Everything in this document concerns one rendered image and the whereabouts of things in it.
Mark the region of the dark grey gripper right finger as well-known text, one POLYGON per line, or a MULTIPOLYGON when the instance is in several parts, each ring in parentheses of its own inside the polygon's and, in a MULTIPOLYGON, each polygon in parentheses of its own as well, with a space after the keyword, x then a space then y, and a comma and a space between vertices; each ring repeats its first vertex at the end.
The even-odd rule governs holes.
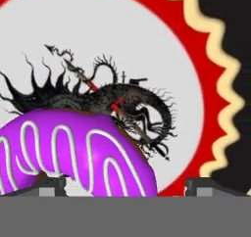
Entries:
POLYGON ((186 197, 219 197, 240 196, 246 197, 245 193, 238 192, 216 183, 208 177, 187 178, 185 184, 186 197))

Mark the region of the red plate with dragon print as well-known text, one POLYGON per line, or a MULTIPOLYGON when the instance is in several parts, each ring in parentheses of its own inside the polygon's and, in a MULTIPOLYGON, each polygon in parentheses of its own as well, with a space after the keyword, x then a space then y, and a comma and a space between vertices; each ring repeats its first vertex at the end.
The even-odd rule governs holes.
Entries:
POLYGON ((0 0, 0 128, 36 110, 106 116, 156 196, 227 167, 243 99, 222 21, 199 0, 0 0))

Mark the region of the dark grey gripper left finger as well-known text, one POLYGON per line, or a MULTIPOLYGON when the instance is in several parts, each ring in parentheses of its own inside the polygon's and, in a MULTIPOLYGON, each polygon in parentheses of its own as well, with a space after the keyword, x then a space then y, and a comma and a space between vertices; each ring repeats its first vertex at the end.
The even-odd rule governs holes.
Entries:
POLYGON ((45 177, 40 178, 32 186, 21 189, 8 196, 22 197, 67 197, 65 187, 67 185, 66 178, 61 177, 45 177))

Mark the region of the purple iced doughnut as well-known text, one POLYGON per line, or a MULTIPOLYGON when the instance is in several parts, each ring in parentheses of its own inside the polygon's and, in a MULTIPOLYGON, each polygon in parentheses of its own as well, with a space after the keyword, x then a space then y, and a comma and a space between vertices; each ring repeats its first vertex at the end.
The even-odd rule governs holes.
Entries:
POLYGON ((38 174, 66 175, 94 197, 157 195, 153 168, 106 116, 36 110, 0 128, 0 196, 38 174))

